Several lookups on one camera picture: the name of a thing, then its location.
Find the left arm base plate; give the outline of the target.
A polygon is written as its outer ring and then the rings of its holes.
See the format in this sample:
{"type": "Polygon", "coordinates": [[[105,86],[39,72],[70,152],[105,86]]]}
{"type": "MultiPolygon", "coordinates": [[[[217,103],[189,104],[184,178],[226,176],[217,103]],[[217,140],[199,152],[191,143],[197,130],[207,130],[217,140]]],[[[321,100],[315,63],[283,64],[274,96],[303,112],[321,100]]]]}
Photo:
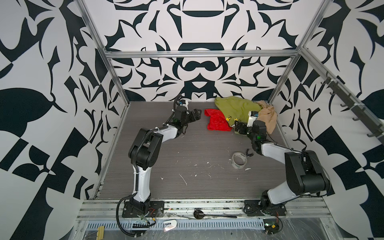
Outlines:
{"type": "Polygon", "coordinates": [[[138,216],[145,217],[156,217],[158,214],[164,212],[165,202],[164,201],[145,201],[138,202],[136,200],[129,200],[124,202],[123,207],[123,218],[135,218],[138,216]]]}

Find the red cloth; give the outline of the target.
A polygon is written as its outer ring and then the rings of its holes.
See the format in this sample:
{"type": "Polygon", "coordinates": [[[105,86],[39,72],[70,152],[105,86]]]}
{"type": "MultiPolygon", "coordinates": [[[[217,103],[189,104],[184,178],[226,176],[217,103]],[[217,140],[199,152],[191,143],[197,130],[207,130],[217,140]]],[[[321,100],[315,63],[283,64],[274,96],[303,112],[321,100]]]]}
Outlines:
{"type": "Polygon", "coordinates": [[[224,114],[218,109],[205,109],[204,114],[209,117],[207,129],[209,131],[230,132],[232,128],[229,126],[224,114]]]}

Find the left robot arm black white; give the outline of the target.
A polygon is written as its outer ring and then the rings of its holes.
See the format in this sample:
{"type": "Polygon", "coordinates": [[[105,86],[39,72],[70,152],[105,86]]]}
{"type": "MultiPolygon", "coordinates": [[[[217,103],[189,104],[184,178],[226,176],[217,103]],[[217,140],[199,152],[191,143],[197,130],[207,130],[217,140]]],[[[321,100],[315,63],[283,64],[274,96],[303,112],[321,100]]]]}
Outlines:
{"type": "Polygon", "coordinates": [[[161,127],[139,130],[130,150],[129,158],[134,169],[133,196],[130,204],[140,214],[148,212],[150,207],[150,178],[162,143],[184,135],[190,123],[201,119],[202,111],[189,110],[188,101],[179,94],[173,102],[172,114],[161,127]]]}

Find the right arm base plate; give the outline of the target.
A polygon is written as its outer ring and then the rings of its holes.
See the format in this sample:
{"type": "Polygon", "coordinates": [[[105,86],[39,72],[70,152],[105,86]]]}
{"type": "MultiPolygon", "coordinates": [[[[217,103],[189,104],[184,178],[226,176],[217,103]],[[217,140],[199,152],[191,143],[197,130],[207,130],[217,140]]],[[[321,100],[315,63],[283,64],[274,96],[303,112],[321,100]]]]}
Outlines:
{"type": "Polygon", "coordinates": [[[255,216],[286,216],[284,204],[273,205],[261,200],[245,200],[243,212],[249,217],[255,216]]]}

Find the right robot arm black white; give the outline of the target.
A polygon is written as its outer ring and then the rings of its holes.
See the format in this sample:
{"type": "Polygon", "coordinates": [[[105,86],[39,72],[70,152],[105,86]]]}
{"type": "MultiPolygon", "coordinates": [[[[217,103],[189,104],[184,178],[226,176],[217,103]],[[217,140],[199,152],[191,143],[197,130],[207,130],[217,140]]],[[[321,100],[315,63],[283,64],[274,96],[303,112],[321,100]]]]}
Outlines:
{"type": "Polygon", "coordinates": [[[248,216],[285,215],[285,204],[301,196],[321,197],[331,189],[328,173],[314,151],[298,151],[267,139],[267,127],[262,121],[235,121],[235,132],[250,139],[257,154],[285,165],[286,181],[264,191],[258,201],[246,200],[243,211],[248,216]]]}

